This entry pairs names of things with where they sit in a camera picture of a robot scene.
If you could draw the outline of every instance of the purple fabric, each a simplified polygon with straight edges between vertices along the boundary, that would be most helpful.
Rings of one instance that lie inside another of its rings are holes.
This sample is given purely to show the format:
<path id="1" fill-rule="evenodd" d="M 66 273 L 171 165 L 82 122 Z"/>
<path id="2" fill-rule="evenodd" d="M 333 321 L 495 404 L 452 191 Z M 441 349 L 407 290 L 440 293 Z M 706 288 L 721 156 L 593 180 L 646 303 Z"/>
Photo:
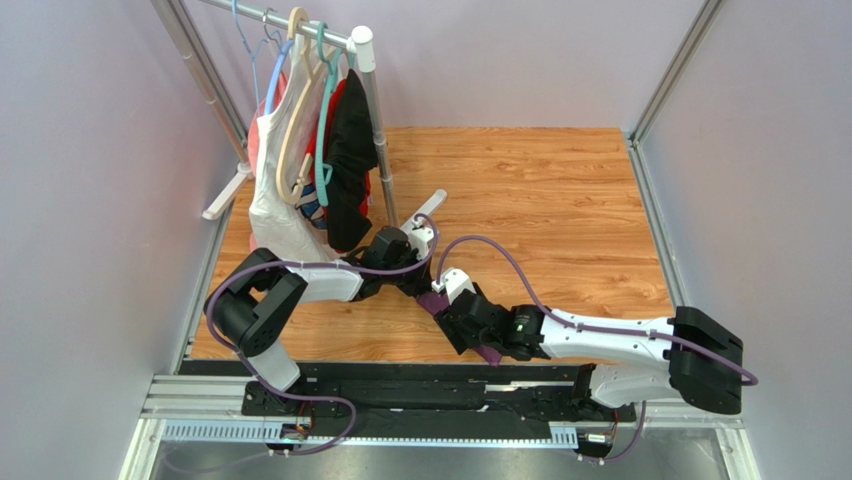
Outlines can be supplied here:
<path id="1" fill-rule="evenodd" d="M 429 315 L 432 315 L 433 317 L 450 308 L 450 302 L 447 301 L 447 296 L 438 295 L 435 292 L 420 295 L 417 297 L 417 304 L 423 307 L 423 310 L 429 312 Z"/>
<path id="2" fill-rule="evenodd" d="M 417 304 L 423 307 L 423 310 L 429 312 L 429 315 L 432 315 L 433 317 L 450 308 L 450 302 L 447 301 L 447 296 L 439 295 L 435 292 L 420 295 L 417 297 Z M 503 358 L 503 355 L 501 355 L 500 352 L 491 347 L 486 347 L 485 345 L 476 347 L 473 351 L 478 353 L 479 356 L 485 359 L 485 361 L 492 367 L 500 365 L 500 360 Z"/>
<path id="3" fill-rule="evenodd" d="M 492 367 L 499 366 L 500 360 L 503 359 L 503 354 L 491 347 L 486 347 L 485 345 L 480 345 L 474 348 L 473 351 L 478 353 L 480 357 L 484 358 Z"/>

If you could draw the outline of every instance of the clothes rack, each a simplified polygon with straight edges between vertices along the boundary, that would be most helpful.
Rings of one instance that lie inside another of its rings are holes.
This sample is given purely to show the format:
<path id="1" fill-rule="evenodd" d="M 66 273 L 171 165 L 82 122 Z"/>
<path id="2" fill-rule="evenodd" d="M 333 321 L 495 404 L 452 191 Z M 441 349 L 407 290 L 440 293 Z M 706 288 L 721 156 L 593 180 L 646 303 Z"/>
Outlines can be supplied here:
<path id="1" fill-rule="evenodd" d="M 202 3 L 231 10 L 229 0 L 199 0 Z M 248 129 L 243 123 L 228 89 L 222 81 L 212 58 L 204 46 L 200 33 L 192 21 L 192 16 L 186 9 L 183 0 L 151 0 L 160 16 L 163 25 L 169 32 L 172 41 L 184 59 L 184 63 L 198 84 L 204 99 L 213 108 L 216 119 L 225 130 L 231 145 L 237 151 L 240 163 L 237 173 L 222 193 L 204 211 L 203 217 L 209 220 L 219 218 L 230 206 L 242 186 L 252 178 L 251 168 L 246 155 Z M 282 29 L 290 29 L 288 19 L 277 15 L 270 9 L 259 9 L 243 3 L 237 4 L 237 13 L 247 18 L 257 20 L 266 25 Z M 315 26 L 299 22 L 294 25 L 296 33 L 313 39 L 317 38 Z M 370 118 L 373 124 L 373 143 L 379 157 L 379 174 L 382 180 L 382 191 L 388 212 L 388 224 L 399 227 L 399 215 L 394 194 L 393 172 L 388 158 L 387 139 L 382 124 L 379 108 L 378 89 L 376 88 L 376 59 L 373 51 L 373 32 L 368 27 L 359 26 L 352 30 L 349 36 L 325 31 L 323 42 L 338 48 L 344 48 L 348 53 L 358 58 L 358 70 L 367 95 L 370 108 Z"/>

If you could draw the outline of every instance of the white hanger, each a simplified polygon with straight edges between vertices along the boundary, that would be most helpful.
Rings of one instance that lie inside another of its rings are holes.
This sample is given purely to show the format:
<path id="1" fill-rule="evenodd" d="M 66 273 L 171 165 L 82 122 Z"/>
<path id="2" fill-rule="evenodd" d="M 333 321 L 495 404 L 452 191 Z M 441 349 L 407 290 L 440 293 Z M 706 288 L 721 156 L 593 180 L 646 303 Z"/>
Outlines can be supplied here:
<path id="1" fill-rule="evenodd" d="M 287 29 L 287 38 L 293 40 L 296 38 L 296 30 L 299 27 L 299 22 L 307 23 L 308 14 L 302 7 L 296 7 L 290 11 L 290 25 Z M 299 174 L 296 179 L 296 184 L 293 188 L 287 185 L 287 153 L 294 148 L 296 142 L 296 130 L 302 122 L 302 115 L 307 109 L 308 97 L 319 83 L 318 79 L 322 69 L 326 68 L 323 62 L 317 62 L 317 65 L 311 65 L 311 39 L 305 37 L 305 43 L 302 50 L 298 54 L 302 57 L 305 69 L 308 74 L 308 81 L 305 83 L 305 88 L 299 94 L 299 100 L 296 102 L 296 107 L 293 110 L 293 115 L 290 117 L 290 123 L 287 125 L 287 131 L 284 134 L 284 141 L 281 146 L 281 154 L 278 157 L 278 171 L 275 175 L 275 184 L 278 187 L 278 195 L 281 199 L 290 205 L 295 205 L 302 198 L 302 191 L 305 186 L 311 183 L 311 167 L 313 166 L 313 156 L 306 154 L 302 160 L 302 165 L 299 168 Z"/>

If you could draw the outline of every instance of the metal frame post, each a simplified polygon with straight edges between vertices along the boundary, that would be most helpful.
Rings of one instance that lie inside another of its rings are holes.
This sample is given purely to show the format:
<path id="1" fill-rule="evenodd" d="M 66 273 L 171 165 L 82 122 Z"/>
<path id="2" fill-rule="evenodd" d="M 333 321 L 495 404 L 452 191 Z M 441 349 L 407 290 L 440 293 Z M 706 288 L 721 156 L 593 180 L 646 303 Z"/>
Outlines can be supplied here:
<path id="1" fill-rule="evenodd" d="M 248 154 L 245 150 L 248 130 L 213 60 L 207 53 L 207 48 L 183 0 L 151 0 L 151 4 L 154 5 L 169 36 L 172 37 L 192 78 L 198 84 L 204 100 L 213 108 L 213 113 L 222 125 L 222 129 L 225 130 L 240 162 L 248 164 Z"/>

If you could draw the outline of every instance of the wooden floor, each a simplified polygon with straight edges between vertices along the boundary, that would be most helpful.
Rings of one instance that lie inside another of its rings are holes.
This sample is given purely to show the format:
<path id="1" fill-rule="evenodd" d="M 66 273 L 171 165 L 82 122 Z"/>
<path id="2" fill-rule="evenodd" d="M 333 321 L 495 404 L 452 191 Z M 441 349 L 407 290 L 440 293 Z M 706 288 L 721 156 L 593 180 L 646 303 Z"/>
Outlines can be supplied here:
<path id="1" fill-rule="evenodd" d="M 403 219 L 436 189 L 449 193 L 434 216 L 439 252 L 483 234 L 512 252 L 546 305 L 625 319 L 672 313 L 619 130 L 404 128 L 389 131 L 388 143 Z M 378 178 L 373 185 L 375 231 L 387 217 Z M 237 198 L 214 287 L 249 253 L 251 195 L 249 185 Z M 493 302 L 531 303 L 485 244 L 460 245 L 447 266 L 465 270 Z M 481 361 L 456 355 L 432 318 L 392 287 L 360 303 L 300 305 L 281 340 L 298 360 Z M 233 355 L 201 322 L 192 356 Z"/>

